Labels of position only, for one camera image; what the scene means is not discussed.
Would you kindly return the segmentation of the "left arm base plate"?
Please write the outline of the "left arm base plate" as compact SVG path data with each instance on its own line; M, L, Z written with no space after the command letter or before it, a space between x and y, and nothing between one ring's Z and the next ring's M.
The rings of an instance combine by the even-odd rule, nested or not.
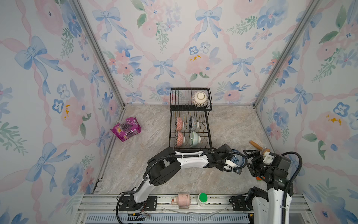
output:
M133 195L121 197L116 205L117 211L156 211L157 196L149 196L146 201L137 203Z

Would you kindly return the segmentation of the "blue patterned bowl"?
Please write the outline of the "blue patterned bowl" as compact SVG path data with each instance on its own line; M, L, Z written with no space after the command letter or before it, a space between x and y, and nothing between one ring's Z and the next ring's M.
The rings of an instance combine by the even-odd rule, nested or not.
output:
M234 152L233 157L230 159L231 162L233 162L236 166L240 167L240 168L244 168L246 159L244 157L244 154L239 152L236 149L232 150Z

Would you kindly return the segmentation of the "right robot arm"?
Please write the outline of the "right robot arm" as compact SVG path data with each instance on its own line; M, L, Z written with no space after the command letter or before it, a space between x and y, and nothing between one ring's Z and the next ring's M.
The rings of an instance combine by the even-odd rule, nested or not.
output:
M255 224L288 224L293 192L293 182L298 176L303 160L297 152L286 152L281 155L259 150L244 150L251 163L249 171L253 177L259 177L266 185L266 190L252 187L245 198L251 204ZM291 160L288 155L298 158L298 166L288 178Z

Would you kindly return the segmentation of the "dark blue striped bowl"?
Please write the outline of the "dark blue striped bowl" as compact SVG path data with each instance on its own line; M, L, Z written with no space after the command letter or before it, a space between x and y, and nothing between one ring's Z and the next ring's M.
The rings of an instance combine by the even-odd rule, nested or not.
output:
M198 120L191 116L189 119L189 132L191 131L196 131L200 126L200 123L198 122Z

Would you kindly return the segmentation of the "red patterned bowl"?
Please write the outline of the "red patterned bowl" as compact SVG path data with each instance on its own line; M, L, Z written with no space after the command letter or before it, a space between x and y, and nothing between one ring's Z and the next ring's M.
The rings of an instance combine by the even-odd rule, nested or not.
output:
M183 119L181 117L176 118L176 131L181 132L183 129L183 126L185 125Z

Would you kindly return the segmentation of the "light green bowl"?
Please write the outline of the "light green bowl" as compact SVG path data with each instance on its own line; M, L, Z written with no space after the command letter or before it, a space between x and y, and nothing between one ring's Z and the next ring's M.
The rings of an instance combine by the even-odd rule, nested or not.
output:
M196 147L201 141L201 137L195 131L191 131L189 135L190 148Z

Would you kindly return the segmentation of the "grey floral patterned bowl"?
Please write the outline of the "grey floral patterned bowl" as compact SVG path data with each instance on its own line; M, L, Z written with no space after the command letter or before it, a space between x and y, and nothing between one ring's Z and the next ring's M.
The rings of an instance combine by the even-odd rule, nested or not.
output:
M175 134L175 148L180 148L185 143L185 136L181 131L177 131Z

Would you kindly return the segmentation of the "brown white lattice bowl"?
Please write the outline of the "brown white lattice bowl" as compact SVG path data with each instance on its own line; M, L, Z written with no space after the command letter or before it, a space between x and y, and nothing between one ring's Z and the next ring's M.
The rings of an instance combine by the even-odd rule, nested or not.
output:
M197 91L192 95L192 104L196 107L205 107L208 103L208 95L204 91Z

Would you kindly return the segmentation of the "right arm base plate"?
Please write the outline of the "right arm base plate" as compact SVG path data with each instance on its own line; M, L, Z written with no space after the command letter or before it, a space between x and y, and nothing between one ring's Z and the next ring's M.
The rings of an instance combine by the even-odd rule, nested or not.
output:
M229 199L229 203L232 205L233 211L253 211L252 204L247 196L233 196Z

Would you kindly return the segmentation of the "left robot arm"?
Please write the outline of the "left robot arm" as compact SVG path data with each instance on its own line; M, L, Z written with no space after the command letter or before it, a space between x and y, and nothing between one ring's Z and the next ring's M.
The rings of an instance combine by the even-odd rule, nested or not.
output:
M157 209L157 197L150 196L155 187L168 182L181 169L217 168L222 172L236 172L248 165L246 155L233 151L227 144L220 148L202 150L179 150L168 147L149 159L141 184L131 191L117 196L115 208L117 221L123 223L121 211L134 212L140 215Z

